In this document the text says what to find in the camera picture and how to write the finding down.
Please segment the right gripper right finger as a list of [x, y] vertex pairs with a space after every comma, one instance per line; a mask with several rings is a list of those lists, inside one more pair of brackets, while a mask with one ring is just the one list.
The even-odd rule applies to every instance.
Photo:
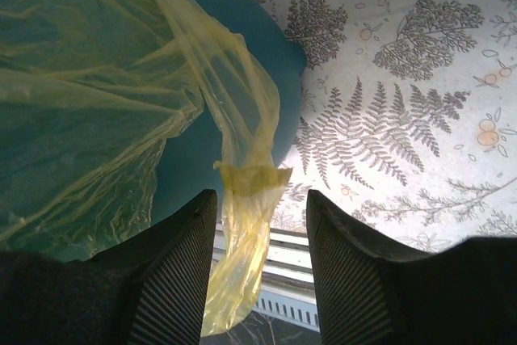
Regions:
[[317, 190], [307, 234], [324, 344], [430, 344], [432, 333], [401, 290], [401, 265], [430, 257], [345, 213]]

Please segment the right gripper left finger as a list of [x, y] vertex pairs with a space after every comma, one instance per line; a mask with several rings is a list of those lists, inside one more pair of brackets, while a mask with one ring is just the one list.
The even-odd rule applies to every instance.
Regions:
[[91, 259], [128, 271], [110, 344], [199, 343], [216, 215], [216, 192], [204, 189], [173, 215]]

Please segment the yellow trash bag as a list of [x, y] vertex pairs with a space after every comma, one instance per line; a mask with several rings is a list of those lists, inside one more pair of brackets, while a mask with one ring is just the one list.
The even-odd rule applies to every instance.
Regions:
[[1, 0], [1, 341], [243, 321], [290, 179], [278, 88], [196, 0]]

